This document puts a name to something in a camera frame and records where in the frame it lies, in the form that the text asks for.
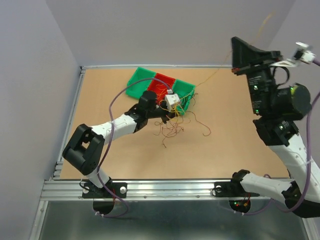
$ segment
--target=screw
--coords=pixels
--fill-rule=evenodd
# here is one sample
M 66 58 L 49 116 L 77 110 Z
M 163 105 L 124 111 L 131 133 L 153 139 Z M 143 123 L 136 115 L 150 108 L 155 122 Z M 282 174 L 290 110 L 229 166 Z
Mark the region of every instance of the screw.
M 125 194 L 127 192 L 127 189 L 125 186 L 120 187 L 120 193 Z

